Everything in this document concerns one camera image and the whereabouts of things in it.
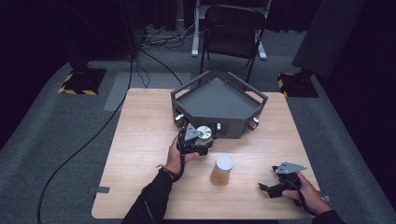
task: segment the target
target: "black sleeve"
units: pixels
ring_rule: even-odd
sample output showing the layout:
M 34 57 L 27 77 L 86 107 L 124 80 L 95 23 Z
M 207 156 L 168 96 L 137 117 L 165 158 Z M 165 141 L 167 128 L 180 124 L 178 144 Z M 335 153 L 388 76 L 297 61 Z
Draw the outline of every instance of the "black sleeve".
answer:
M 346 224 L 334 210 L 322 213 L 312 220 L 312 224 Z
M 169 193 L 172 190 L 173 179 L 160 170 L 153 181 L 145 187 L 145 198 L 156 223 L 163 221 Z M 137 197 L 121 224 L 151 223 L 149 213 L 144 204 L 142 194 Z

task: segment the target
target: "black curtain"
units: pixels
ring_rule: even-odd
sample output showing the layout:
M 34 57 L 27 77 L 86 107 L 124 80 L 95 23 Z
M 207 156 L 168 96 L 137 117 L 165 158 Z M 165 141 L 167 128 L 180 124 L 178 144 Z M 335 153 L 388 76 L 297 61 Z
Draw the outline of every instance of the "black curtain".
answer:
M 264 7 L 267 0 L 202 0 L 203 5 L 228 4 L 240 7 Z M 305 31 L 318 10 L 321 0 L 272 0 L 267 16 L 267 30 Z M 187 29 L 194 23 L 196 1 L 184 0 L 184 26 Z
M 332 75 L 318 77 L 394 209 L 395 21 L 392 1 L 366 0 Z
M 68 61 L 57 32 L 63 27 L 59 27 L 52 17 L 62 16 L 61 19 L 67 22 L 70 35 L 74 37 L 84 60 L 126 50 L 119 1 L 56 1 L 62 14 L 49 13 L 49 2 L 0 1 L 0 90 L 3 93 L 0 96 L 0 149 L 16 130 L 43 86 Z
M 151 22 L 155 29 L 176 30 L 177 0 L 151 0 Z
M 267 16 L 267 30 L 306 31 L 321 0 L 273 0 Z

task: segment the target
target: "metal bracket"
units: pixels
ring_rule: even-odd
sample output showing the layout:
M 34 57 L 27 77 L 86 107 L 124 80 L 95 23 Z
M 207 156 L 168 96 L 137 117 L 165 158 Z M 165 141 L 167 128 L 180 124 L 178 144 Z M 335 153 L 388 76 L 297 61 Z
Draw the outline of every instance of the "metal bracket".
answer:
M 184 136 L 184 141 L 189 141 L 201 135 L 190 123 L 187 125 L 186 135 Z
M 306 166 L 282 161 L 282 163 L 280 163 L 275 172 L 277 174 L 288 175 L 302 170 L 306 170 Z

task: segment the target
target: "person's left hand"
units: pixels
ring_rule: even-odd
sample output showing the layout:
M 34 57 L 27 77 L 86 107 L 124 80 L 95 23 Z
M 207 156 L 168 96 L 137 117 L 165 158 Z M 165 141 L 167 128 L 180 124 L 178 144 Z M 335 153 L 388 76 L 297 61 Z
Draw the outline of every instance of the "person's left hand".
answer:
M 172 145 L 169 147 L 168 159 L 166 161 L 165 167 L 173 172 L 180 173 L 181 163 L 180 163 L 180 152 L 176 148 L 177 139 L 178 139 L 178 135 L 174 138 Z M 195 158 L 198 157 L 199 157 L 198 152 L 186 154 L 185 162 L 193 161 Z

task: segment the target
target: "wooden table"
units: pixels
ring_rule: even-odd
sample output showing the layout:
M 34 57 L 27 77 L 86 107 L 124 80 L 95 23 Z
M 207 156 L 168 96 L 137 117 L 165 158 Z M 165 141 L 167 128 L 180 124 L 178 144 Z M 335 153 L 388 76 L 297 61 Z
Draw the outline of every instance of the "wooden table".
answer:
M 173 123 L 171 90 L 130 89 L 108 154 L 92 215 L 123 218 L 140 191 L 165 164 L 177 127 Z M 268 101 L 255 131 L 240 139 L 217 139 L 207 156 L 187 164 L 170 194 L 165 218 L 175 219 L 283 219 L 311 218 L 285 198 L 270 199 L 258 183 L 278 184 L 273 165 L 288 161 L 305 165 L 302 173 L 318 189 L 285 97 L 266 92 Z M 234 167 L 227 186 L 215 186 L 210 173 L 216 157 L 227 153 Z

